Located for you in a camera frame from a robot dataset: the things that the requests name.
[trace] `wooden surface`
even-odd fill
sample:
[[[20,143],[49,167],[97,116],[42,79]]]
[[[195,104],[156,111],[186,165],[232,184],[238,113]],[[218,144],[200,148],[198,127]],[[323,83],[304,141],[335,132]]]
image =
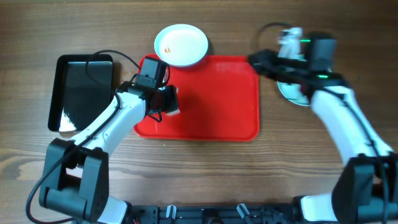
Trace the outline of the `wooden surface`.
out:
[[[156,34],[187,23],[208,36],[213,54],[251,53],[261,25],[288,21],[338,38],[335,70],[364,113],[398,146],[396,1],[2,1],[0,4],[0,222],[28,223],[26,198],[40,178],[55,64],[63,54],[115,49],[139,60]],[[276,29],[261,39],[276,49]],[[133,66],[120,60],[121,79]],[[261,131],[252,142],[141,139],[131,131],[110,160],[111,194],[134,205],[289,201],[333,188],[341,160],[323,124],[260,78]],[[59,214],[40,208],[43,220]]]

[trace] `wood grain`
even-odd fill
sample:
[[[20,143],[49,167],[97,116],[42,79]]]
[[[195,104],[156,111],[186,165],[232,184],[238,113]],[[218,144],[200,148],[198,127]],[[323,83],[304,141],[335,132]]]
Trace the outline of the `wood grain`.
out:
[[[28,223],[24,206],[40,178],[55,64],[63,54],[115,49],[139,60],[176,23],[202,29],[212,53],[247,55],[261,25],[289,21],[339,40],[344,74],[376,131],[398,146],[396,1],[0,1],[0,222]],[[261,37],[276,49],[277,31]],[[121,62],[121,79],[134,67]],[[308,108],[261,77],[261,131],[252,142],[147,140],[130,132],[110,160],[111,193],[134,205],[288,201],[333,188],[341,160]],[[34,215],[62,215],[33,205]]]

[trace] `wooden table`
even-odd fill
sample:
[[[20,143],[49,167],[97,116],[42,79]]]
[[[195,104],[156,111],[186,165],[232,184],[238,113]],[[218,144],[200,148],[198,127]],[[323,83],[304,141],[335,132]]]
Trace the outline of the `wooden table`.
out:
[[[213,54],[247,55],[261,25],[289,21],[338,38],[335,70],[344,74],[374,128],[398,146],[398,3],[395,1],[5,0],[0,4],[0,222],[28,223],[24,207],[42,175],[56,61],[63,54],[120,50],[139,60],[171,24],[199,27]],[[261,39],[277,49],[277,29]],[[123,58],[121,79],[134,67]],[[260,78],[261,131],[251,142],[142,139],[131,131],[110,160],[111,194],[134,205],[287,202],[330,191],[341,160],[324,125]],[[55,220],[40,208],[33,214]]]

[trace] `red rectangular tray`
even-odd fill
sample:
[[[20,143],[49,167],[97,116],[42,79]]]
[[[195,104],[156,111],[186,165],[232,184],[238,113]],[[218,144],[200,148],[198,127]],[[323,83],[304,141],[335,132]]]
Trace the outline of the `red rectangular tray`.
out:
[[[161,123],[145,117],[134,127],[139,136],[210,141],[251,141],[257,136],[259,76],[245,56],[207,55],[191,67],[172,67],[169,84],[178,88],[181,113],[163,114]]]

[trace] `black tray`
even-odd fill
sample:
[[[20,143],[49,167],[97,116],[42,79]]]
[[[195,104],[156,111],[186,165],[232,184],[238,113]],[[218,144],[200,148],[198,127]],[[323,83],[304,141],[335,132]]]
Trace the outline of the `black tray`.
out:
[[[73,132],[85,129],[111,102],[113,59],[101,54],[90,62],[90,75],[85,72],[90,55],[62,55],[57,61],[49,123],[51,131]]]

